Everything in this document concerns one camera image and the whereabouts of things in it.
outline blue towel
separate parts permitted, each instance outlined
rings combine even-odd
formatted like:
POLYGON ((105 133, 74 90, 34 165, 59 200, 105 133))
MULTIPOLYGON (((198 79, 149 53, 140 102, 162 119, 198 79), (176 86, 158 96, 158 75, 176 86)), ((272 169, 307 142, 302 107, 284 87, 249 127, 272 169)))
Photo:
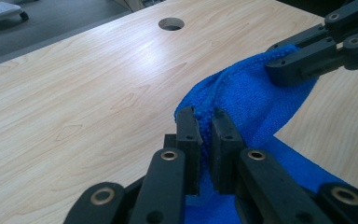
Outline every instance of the blue towel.
POLYGON ((339 181, 272 135, 296 113, 316 79, 294 87, 273 85, 265 64, 297 51, 288 45, 242 60, 198 83, 175 111, 195 108, 204 144, 201 154, 200 196, 186 196, 186 223, 240 223, 233 196, 213 190, 207 169, 210 124, 215 108, 228 112, 249 147, 263 148, 280 162, 298 184, 316 191, 323 182, 339 181))

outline wooden table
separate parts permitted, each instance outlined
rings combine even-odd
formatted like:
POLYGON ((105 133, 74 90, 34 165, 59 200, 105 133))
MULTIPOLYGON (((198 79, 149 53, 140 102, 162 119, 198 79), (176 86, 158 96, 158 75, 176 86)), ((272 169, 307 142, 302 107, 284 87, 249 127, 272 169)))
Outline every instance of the wooden table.
MULTIPOLYGON (((203 78, 323 20, 275 1, 170 0, 0 64, 0 223, 62 223, 145 174, 203 78), (158 22, 175 17, 179 31, 158 22)), ((283 142, 358 188, 358 71, 322 77, 283 142)))

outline round hole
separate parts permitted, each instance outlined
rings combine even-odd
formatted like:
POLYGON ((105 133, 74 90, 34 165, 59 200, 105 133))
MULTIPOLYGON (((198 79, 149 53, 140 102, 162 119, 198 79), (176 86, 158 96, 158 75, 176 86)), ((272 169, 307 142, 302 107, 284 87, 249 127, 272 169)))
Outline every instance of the round hole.
POLYGON ((350 39, 350 44, 357 45, 358 44, 358 38, 352 38, 350 39))
POLYGON ((103 205, 112 201, 115 198, 115 191, 111 188, 105 187, 98 189, 91 195, 91 203, 94 205, 103 205))
POLYGON ((185 22, 177 18, 165 18, 159 21, 158 26, 166 31, 177 31, 185 26, 185 22))
POLYGON ((339 14, 331 14, 328 19, 331 21, 334 21, 339 18, 339 14))
POLYGON ((331 190, 333 196, 342 203, 349 205, 358 205, 358 195, 350 189, 335 187, 331 190))
POLYGON ((173 161, 178 157, 178 154, 174 151, 165 151, 161 153, 161 158, 165 161, 173 161))
POLYGON ((248 152, 248 157, 255 161, 262 161, 266 158, 266 155, 261 151, 253 150, 248 152))
POLYGON ((306 212, 296 213, 296 218, 298 219, 298 221, 300 221, 300 223, 312 223, 313 222, 312 215, 309 213, 306 213, 306 212))
POLYGON ((159 224, 164 219, 164 216, 159 211, 154 211, 147 214, 146 221, 149 224, 159 224))

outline towel fold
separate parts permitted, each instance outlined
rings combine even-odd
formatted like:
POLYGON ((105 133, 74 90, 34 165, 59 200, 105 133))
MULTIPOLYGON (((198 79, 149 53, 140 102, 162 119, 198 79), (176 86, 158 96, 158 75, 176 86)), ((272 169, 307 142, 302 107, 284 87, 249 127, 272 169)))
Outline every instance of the towel fold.
POLYGON ((297 112, 316 83, 312 79, 282 88, 270 82, 265 64, 295 51, 296 46, 288 45, 235 63, 198 83, 176 108, 175 117, 183 107, 195 108, 204 142, 200 196, 186 196, 186 223, 240 223, 233 197, 218 195, 209 177, 210 125, 215 108, 228 112, 249 147, 270 150, 304 187, 316 190, 326 180, 337 180, 272 136, 297 112))

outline gray carpet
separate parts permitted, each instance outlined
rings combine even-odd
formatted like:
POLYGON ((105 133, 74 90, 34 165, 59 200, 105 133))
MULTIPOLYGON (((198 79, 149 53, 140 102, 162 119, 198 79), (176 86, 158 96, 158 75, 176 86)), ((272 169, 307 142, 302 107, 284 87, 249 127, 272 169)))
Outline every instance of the gray carpet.
POLYGON ((131 12, 114 0, 6 0, 29 15, 0 21, 0 63, 131 12))

